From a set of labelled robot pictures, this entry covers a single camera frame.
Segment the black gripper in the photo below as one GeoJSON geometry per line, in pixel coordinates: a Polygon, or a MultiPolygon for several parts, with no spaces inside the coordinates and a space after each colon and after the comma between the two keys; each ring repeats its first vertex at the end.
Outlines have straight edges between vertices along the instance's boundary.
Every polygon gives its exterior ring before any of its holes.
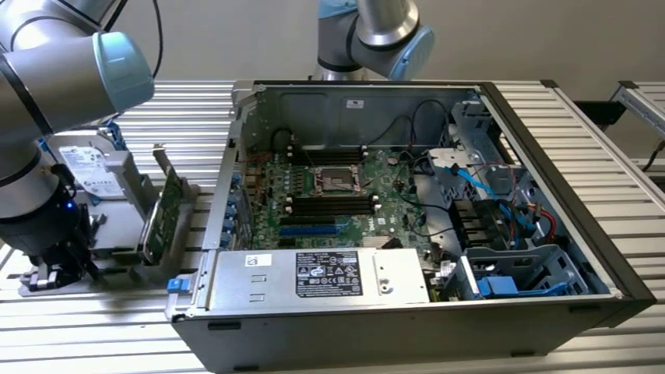
{"type": "Polygon", "coordinates": [[[1,221],[1,240],[22,251],[36,268],[28,281],[80,281],[100,279],[89,245],[92,226],[88,213],[40,215],[1,221]]]}

